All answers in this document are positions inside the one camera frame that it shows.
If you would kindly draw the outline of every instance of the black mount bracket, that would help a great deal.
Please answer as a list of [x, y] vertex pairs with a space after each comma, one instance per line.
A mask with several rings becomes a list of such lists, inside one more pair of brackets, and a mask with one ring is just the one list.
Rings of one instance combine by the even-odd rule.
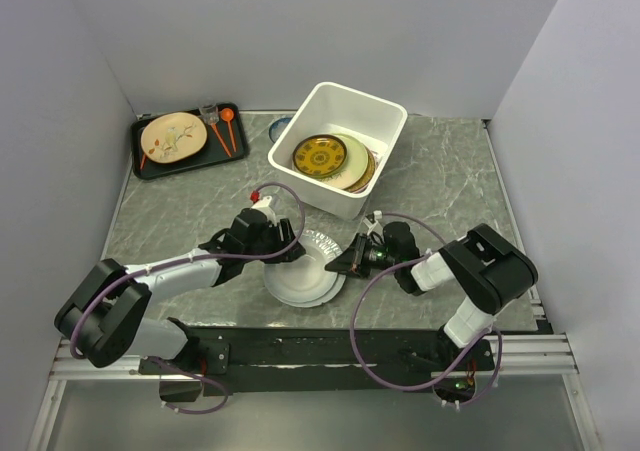
[[[189, 333], [199, 338], [201, 356], [207, 362], [205, 375], [223, 382], [231, 393], [380, 388], [359, 367], [346, 329], [189, 327]], [[455, 359], [460, 350], [443, 336], [442, 331], [430, 330], [357, 332], [358, 347], [367, 363], [375, 364], [375, 372], [383, 378], [404, 385], [429, 380], [431, 373], [444, 371]], [[222, 354], [227, 358], [221, 360]], [[456, 370], [466, 370], [471, 359], [478, 371], [494, 369], [491, 347], [484, 339]], [[182, 369], [201, 372], [197, 362]], [[141, 361], [139, 372], [166, 374], [148, 361]], [[163, 399], [183, 399], [181, 389], [173, 387], [172, 395], [165, 393]], [[220, 392], [205, 385], [204, 394]]]

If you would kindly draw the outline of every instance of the stack of plates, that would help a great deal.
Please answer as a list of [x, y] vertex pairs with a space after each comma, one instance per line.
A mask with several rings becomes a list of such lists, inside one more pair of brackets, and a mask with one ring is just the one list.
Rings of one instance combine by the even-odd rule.
[[298, 144], [293, 169], [334, 188], [360, 193], [376, 171], [375, 155], [347, 134], [318, 134]]
[[342, 288], [345, 276], [324, 270], [342, 250], [329, 236], [311, 230], [302, 233], [300, 244], [307, 253], [293, 263], [264, 266], [264, 283], [281, 302], [311, 308], [330, 301]]

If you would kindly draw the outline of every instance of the black tray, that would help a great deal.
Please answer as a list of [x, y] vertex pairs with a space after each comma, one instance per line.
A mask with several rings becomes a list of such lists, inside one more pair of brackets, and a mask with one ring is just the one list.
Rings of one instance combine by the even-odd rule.
[[[140, 136], [144, 128], [154, 119], [143, 118], [136, 121], [131, 125], [131, 153], [133, 154], [133, 174], [140, 179], [156, 179], [162, 176], [169, 176], [171, 174], [182, 173], [183, 171], [190, 171], [192, 169], [204, 168], [205, 166], [214, 166], [216, 164], [228, 163], [230, 161], [237, 161], [238, 159], [245, 158], [249, 155], [249, 146], [247, 145], [247, 137], [244, 134], [244, 127], [240, 120], [240, 112], [238, 107], [233, 103], [218, 103], [218, 111], [222, 111], [224, 108], [231, 108], [234, 114], [234, 118], [231, 121], [231, 127], [233, 128], [234, 135], [236, 137], [236, 152], [233, 152], [231, 147], [231, 139], [229, 138], [229, 127], [225, 121], [218, 121], [217, 128], [220, 132], [220, 136], [224, 140], [227, 148], [231, 151], [231, 157], [227, 156], [220, 141], [213, 132], [213, 129], [209, 125], [205, 125], [207, 128], [207, 142], [204, 147], [193, 156], [182, 159], [176, 163], [170, 164], [158, 164], [151, 161], [149, 158], [145, 159], [144, 166], [140, 169], [140, 163], [144, 153], [140, 148]], [[184, 111], [185, 113], [193, 114], [194, 116], [200, 116], [200, 111], [197, 109], [191, 109]]]

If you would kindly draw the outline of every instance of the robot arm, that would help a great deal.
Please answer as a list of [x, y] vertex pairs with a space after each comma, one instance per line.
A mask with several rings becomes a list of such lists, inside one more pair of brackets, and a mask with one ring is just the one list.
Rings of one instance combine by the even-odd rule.
[[[210, 254], [255, 256], [266, 263], [291, 262], [305, 250], [300, 244], [276, 258], [264, 259], [289, 245], [294, 233], [289, 220], [277, 220], [275, 196], [265, 196], [243, 209], [229, 229], [182, 256], [156, 263], [122, 266], [113, 259], [99, 262], [56, 315], [55, 327], [67, 338], [81, 316], [107, 286], [139, 272], [117, 286], [91, 312], [81, 329], [77, 347], [96, 367], [112, 364], [127, 351], [173, 359], [189, 344], [185, 327], [177, 321], [144, 319], [149, 303], [164, 301], [193, 289], [218, 286], [238, 276], [251, 258], [203, 259]], [[183, 264], [150, 271], [182, 259]]]
[[467, 294], [444, 333], [464, 348], [511, 301], [538, 281], [536, 267], [522, 252], [486, 224], [446, 244], [411, 269], [422, 291], [456, 279]]
[[[387, 269], [419, 258], [407, 223], [391, 222], [382, 228], [380, 236], [373, 232], [379, 226], [379, 216], [382, 213], [368, 216], [369, 233], [357, 234], [347, 250], [325, 269], [367, 278], [372, 269]], [[394, 276], [405, 292], [415, 296], [452, 279], [462, 286], [467, 297], [443, 327], [447, 339], [455, 345], [452, 351], [463, 349], [491, 327], [498, 313], [538, 280], [531, 260], [487, 224], [445, 244], [425, 261], [398, 269]]]

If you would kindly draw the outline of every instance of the orange spoon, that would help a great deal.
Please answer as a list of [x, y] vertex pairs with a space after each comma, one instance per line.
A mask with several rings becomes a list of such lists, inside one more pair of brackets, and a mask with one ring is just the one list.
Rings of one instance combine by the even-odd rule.
[[227, 126], [229, 126], [229, 137], [231, 138], [231, 146], [233, 146], [233, 152], [235, 153], [236, 150], [236, 137], [233, 134], [233, 128], [231, 127], [231, 120], [234, 118], [235, 114], [233, 113], [233, 109], [231, 108], [224, 108], [222, 111], [220, 111], [220, 117], [222, 118], [223, 121], [227, 122]]

